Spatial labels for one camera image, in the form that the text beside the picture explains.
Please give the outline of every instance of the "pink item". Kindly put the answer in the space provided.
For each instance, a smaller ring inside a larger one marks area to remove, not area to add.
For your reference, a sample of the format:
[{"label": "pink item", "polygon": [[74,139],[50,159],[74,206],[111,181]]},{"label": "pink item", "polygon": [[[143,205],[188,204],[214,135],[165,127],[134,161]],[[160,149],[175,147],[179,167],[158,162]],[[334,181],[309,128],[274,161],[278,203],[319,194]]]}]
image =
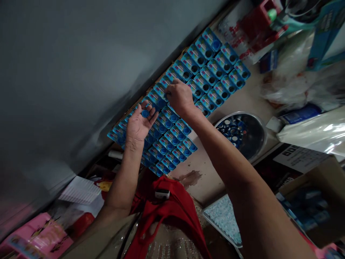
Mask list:
[{"label": "pink item", "polygon": [[20,227],[0,245],[0,254],[13,250],[18,258],[57,259],[73,243],[62,227],[48,213],[42,213]]}]

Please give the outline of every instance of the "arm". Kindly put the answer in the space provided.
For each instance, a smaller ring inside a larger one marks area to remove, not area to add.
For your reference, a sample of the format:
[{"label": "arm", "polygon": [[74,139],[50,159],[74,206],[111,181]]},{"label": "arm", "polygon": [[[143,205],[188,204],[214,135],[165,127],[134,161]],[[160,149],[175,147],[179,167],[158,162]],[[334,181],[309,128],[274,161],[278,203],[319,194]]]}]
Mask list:
[{"label": "arm", "polygon": [[190,88],[174,80],[166,93],[170,105],[199,136],[225,184],[241,232],[244,257],[315,258],[265,181],[194,106]]}]

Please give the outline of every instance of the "wall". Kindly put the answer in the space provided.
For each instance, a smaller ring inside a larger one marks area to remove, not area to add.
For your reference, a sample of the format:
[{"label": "wall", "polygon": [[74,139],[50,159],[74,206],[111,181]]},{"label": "wall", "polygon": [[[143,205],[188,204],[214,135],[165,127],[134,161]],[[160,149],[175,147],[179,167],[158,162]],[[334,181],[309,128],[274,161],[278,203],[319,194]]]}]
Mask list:
[{"label": "wall", "polygon": [[0,237],[109,145],[225,2],[1,1]]}]

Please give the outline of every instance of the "metal bowl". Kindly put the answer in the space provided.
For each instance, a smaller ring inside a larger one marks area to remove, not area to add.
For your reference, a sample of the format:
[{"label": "metal bowl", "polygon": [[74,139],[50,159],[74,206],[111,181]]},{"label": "metal bowl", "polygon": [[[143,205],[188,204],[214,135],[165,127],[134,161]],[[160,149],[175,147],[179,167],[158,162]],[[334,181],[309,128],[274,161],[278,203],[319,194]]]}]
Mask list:
[{"label": "metal bowl", "polygon": [[254,162],[267,141],[266,127],[262,120],[254,114],[246,112],[231,113],[220,121],[217,122],[217,127],[221,122],[234,115],[241,115],[241,121],[243,121],[247,128],[247,134],[243,136],[242,144],[238,147],[238,150],[242,155],[247,158],[249,162]]}]

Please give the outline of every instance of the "red garment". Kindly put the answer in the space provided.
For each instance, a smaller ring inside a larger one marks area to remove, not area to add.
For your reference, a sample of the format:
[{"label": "red garment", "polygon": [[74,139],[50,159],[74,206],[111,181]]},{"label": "red garment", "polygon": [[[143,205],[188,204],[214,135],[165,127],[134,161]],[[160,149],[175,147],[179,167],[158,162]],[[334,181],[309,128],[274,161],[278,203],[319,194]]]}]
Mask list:
[{"label": "red garment", "polygon": [[[211,258],[193,200],[183,185],[162,176],[152,183],[150,189],[150,195],[147,197],[137,232],[126,253],[125,259],[144,259],[146,257],[148,246],[156,237],[158,228],[163,220],[165,224],[181,229],[194,242],[205,259]],[[170,198],[164,202],[155,199],[155,190],[158,189],[169,190]],[[159,223],[155,233],[150,236],[148,234],[149,228],[156,221],[159,221]],[[145,239],[142,239],[141,237],[144,233],[146,233]]]}]

